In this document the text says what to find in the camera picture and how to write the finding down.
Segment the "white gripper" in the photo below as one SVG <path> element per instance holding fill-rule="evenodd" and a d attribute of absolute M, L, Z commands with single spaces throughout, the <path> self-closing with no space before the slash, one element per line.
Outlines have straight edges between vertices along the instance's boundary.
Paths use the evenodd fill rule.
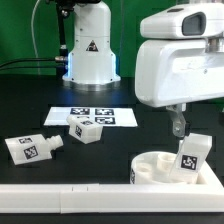
<path fill-rule="evenodd" d="M 148 40 L 137 54 L 136 97 L 152 107 L 167 106 L 178 138 L 190 133 L 181 103 L 224 97 L 224 53 L 207 53 L 205 47 L 203 39 Z"/>

